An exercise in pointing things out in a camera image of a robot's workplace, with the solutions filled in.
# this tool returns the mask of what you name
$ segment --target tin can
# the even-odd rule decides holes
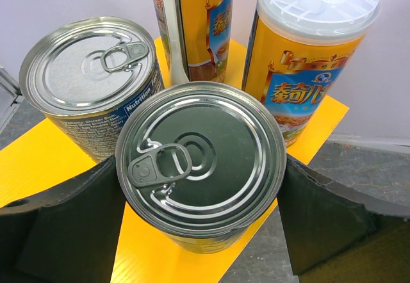
[[[196,253],[239,239],[274,201],[286,166],[282,134],[266,108],[205,81],[145,101],[126,122],[115,157],[135,212]]]
[[[165,56],[170,48],[163,0],[154,0]],[[182,55],[190,81],[223,82],[231,34],[232,0],[177,0]]]
[[[20,85],[95,161],[114,154],[130,114],[164,88],[151,36],[116,17],[81,20],[44,37],[24,59]]]
[[[307,125],[379,14],[379,0],[258,0],[242,90],[281,126]]]

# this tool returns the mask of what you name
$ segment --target pull tab ring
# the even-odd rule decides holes
[[[108,67],[107,56],[115,51],[123,52],[126,55],[126,60],[116,67]],[[109,48],[104,51],[100,57],[102,68],[109,72],[116,72],[126,68],[128,65],[138,61],[145,57],[149,52],[148,45],[144,42],[131,42],[126,44],[120,44]]]
[[[173,177],[167,177],[161,174],[156,157],[165,149],[179,149],[182,152],[187,165],[186,170],[183,173]],[[191,171],[192,159],[186,147],[177,143],[169,143],[157,147],[139,158],[132,160],[128,166],[127,174],[130,183],[134,187],[144,188],[152,185],[166,184],[185,179],[189,176]]]

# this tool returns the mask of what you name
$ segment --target yellow can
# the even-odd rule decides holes
[[[223,82],[231,33],[232,0],[177,0],[182,55],[190,81]],[[154,0],[169,65],[170,49],[163,0]]]
[[[379,0],[258,0],[242,89],[287,146],[305,128],[379,14]]]

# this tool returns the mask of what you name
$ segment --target wall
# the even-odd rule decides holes
[[[247,45],[256,0],[234,0],[232,37]],[[336,134],[410,141],[404,71],[410,49],[410,0],[382,0],[379,20],[331,90],[350,106]],[[157,37],[151,0],[3,0],[0,4],[0,64],[17,77],[35,42],[57,27],[99,15],[134,20]]]

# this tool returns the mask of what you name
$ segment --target gray floor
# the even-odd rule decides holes
[[[0,149],[44,117],[23,102],[0,134]],[[410,156],[326,143],[310,167],[356,190],[410,206]],[[220,283],[298,282],[291,267],[276,209],[233,263]]]

